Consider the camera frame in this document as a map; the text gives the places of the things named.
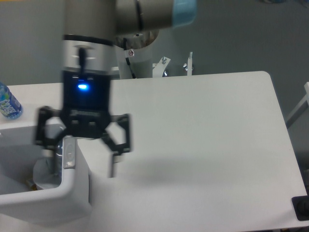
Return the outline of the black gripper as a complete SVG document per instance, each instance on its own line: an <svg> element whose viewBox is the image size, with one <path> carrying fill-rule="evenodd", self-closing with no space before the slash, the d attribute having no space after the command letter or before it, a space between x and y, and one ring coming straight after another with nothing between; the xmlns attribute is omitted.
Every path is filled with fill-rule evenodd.
<svg viewBox="0 0 309 232"><path fill-rule="evenodd" d="M68 135L82 138L101 138L111 151L109 178L115 177L115 164L124 153L131 152L131 115L112 116L109 112L111 77L98 73L63 72L63 107L56 110L50 106L38 109L34 144L52 151L52 173L58 174L58 144ZM47 136L47 121L60 117L66 129L54 137ZM115 122L125 131L125 142L116 144L107 132L107 126Z"/></svg>

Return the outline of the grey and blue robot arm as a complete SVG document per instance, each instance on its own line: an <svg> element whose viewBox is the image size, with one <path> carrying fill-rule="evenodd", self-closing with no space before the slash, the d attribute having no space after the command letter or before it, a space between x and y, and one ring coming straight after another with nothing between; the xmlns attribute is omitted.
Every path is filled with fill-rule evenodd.
<svg viewBox="0 0 309 232"><path fill-rule="evenodd" d="M53 155L66 136L101 139L115 164L131 151L129 114L112 116L110 54L117 35L192 23L194 0L67 0L63 35L63 102L38 110L34 142Z"/></svg>

